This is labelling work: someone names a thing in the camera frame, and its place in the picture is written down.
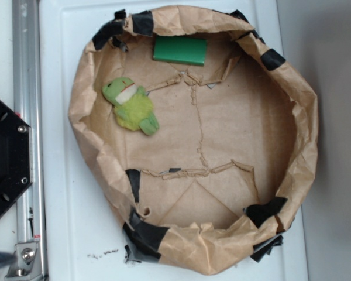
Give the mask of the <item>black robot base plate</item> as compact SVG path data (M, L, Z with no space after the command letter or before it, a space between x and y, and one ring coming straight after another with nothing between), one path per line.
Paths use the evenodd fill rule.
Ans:
M30 127L0 100L0 219L31 185Z

